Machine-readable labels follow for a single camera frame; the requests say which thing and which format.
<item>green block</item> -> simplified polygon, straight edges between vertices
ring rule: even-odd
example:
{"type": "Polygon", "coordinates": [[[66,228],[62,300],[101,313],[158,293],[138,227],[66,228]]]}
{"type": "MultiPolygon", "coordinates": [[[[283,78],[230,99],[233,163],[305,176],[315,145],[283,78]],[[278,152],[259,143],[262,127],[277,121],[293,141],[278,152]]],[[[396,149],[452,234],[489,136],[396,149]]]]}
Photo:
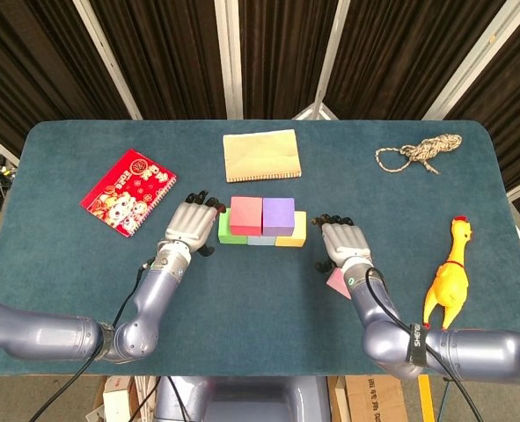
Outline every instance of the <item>green block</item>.
{"type": "Polygon", "coordinates": [[[233,236],[231,233],[231,209],[218,216],[218,241],[221,244],[247,244],[248,236],[233,236]]]}

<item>black cable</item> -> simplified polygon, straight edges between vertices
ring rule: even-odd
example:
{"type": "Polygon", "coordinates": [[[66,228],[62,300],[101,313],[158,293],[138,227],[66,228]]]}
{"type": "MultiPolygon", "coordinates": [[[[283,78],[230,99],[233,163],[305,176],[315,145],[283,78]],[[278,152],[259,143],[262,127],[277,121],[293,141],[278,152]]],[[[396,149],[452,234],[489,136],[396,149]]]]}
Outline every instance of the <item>black cable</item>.
{"type": "Polygon", "coordinates": [[[133,416],[130,417],[128,422],[133,422],[135,420],[136,415],[138,414],[138,412],[143,408],[143,406],[146,404],[146,402],[148,402],[148,400],[150,399],[152,394],[154,394],[154,391],[156,391],[157,385],[160,383],[161,379],[162,379],[161,376],[159,376],[156,379],[156,385],[150,390],[150,393],[148,393],[148,395],[146,395],[146,397],[144,398],[143,402],[138,405],[138,407],[136,408],[135,412],[133,413],[133,416]]]}
{"type": "MultiPolygon", "coordinates": [[[[368,270],[365,272],[365,282],[367,283],[367,289],[369,289],[369,293],[371,293],[371,296],[373,296],[373,299],[375,300],[375,302],[377,302],[377,304],[381,307],[381,309],[385,312],[385,314],[392,321],[394,321],[394,323],[396,323],[396,325],[398,325],[400,328],[402,328],[404,331],[406,331],[408,334],[410,334],[410,328],[408,328],[408,326],[406,324],[404,324],[402,321],[400,321],[386,306],[384,306],[384,304],[381,302],[381,300],[377,297],[377,295],[373,291],[373,287],[371,286],[370,278],[369,278],[369,273],[371,271],[374,271],[375,273],[377,273],[378,276],[381,278],[381,281],[383,283],[385,283],[385,277],[378,269],[376,269],[374,266],[371,268],[368,268],[368,270]]],[[[442,359],[442,357],[434,349],[432,349],[429,345],[426,345],[426,351],[437,360],[437,363],[439,363],[442,366],[442,368],[445,370],[445,372],[451,377],[453,382],[455,382],[455,385],[458,386],[459,390],[461,391],[461,394],[465,398],[466,402],[469,404],[469,407],[471,408],[472,413],[474,414],[475,418],[479,422],[483,422],[482,417],[480,416],[479,410],[477,409],[477,406],[475,406],[474,402],[471,399],[471,396],[469,396],[469,393],[467,392],[467,390],[465,389],[465,387],[463,386],[461,381],[457,378],[455,373],[451,370],[449,365],[447,365],[447,363],[445,363],[445,361],[442,359]]]]}
{"type": "Polygon", "coordinates": [[[178,399],[179,410],[181,411],[181,416],[183,417],[183,422],[187,422],[186,414],[187,414],[187,417],[190,418],[189,413],[187,413],[186,406],[183,404],[183,400],[181,400],[181,396],[179,395],[178,388],[175,386],[175,383],[173,382],[173,379],[170,376],[168,376],[167,378],[168,378],[168,381],[170,382],[170,384],[172,385],[175,396],[178,399]]]}
{"type": "MultiPolygon", "coordinates": [[[[154,258],[151,258],[151,259],[148,259],[144,264],[142,264],[139,268],[138,268],[138,271],[136,273],[136,281],[135,281],[135,288],[133,288],[133,291],[130,292],[130,294],[128,294],[127,298],[124,300],[124,302],[122,303],[121,307],[119,308],[119,311],[117,312],[117,315],[113,321],[113,328],[116,328],[116,325],[117,323],[119,322],[119,319],[121,319],[121,315],[122,315],[122,311],[125,309],[125,305],[127,304],[127,301],[128,299],[130,299],[130,297],[134,294],[134,292],[136,291],[136,289],[138,288],[138,285],[140,284],[140,280],[141,278],[143,277],[143,273],[144,273],[144,270],[146,268],[148,268],[149,265],[152,264],[152,262],[154,262],[154,258]]],[[[79,368],[79,370],[74,374],[74,376],[72,376],[64,385],[61,386],[61,388],[56,391],[38,410],[37,412],[33,415],[33,417],[31,419],[29,419],[29,422],[34,422],[35,420],[37,420],[39,418],[39,416],[48,408],[48,406],[50,406],[58,397],[60,397],[62,395],[62,393],[64,391],[66,391],[66,389],[68,389],[68,387],[70,385],[72,385],[79,377],[81,374],[83,374],[85,372],[85,370],[93,363],[93,361],[95,360],[95,358],[97,358],[97,356],[99,355],[99,352],[101,352],[101,349],[103,349],[103,341],[101,341],[99,343],[99,345],[97,346],[97,348],[93,351],[92,355],[90,356],[90,358],[85,362],[85,364],[79,368]]]]}
{"type": "Polygon", "coordinates": [[[447,391],[450,388],[451,380],[447,380],[447,383],[445,384],[445,390],[443,391],[443,397],[442,397],[442,403],[439,405],[439,412],[437,413],[437,422],[442,422],[442,414],[443,414],[443,407],[447,403],[447,391]]]}

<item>purple block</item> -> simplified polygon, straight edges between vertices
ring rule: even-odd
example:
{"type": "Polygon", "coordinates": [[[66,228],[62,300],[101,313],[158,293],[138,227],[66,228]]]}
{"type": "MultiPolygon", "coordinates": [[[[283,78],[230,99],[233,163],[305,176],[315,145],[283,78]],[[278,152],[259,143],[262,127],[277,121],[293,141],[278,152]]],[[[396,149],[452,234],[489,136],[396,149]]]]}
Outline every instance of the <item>purple block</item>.
{"type": "Polygon", "coordinates": [[[294,198],[263,199],[263,236],[292,236],[295,229],[294,198]]]}

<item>red notebook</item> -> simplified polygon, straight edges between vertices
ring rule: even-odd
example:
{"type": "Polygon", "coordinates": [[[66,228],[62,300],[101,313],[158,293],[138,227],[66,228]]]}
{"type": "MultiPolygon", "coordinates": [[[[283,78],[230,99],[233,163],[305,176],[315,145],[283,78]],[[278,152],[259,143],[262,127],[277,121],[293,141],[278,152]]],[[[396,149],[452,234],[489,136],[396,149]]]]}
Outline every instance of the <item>red notebook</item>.
{"type": "Polygon", "coordinates": [[[175,182],[171,171],[129,149],[80,205],[129,237],[175,182]]]}

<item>black band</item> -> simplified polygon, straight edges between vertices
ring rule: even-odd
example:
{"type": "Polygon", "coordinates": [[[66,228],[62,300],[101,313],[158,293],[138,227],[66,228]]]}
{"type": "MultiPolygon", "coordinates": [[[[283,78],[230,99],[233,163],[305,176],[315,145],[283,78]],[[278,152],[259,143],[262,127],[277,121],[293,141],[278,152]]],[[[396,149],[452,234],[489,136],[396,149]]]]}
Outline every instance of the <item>black band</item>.
{"type": "Polygon", "coordinates": [[[428,330],[419,324],[410,324],[410,343],[406,362],[417,367],[426,367],[426,334],[428,330]]]}

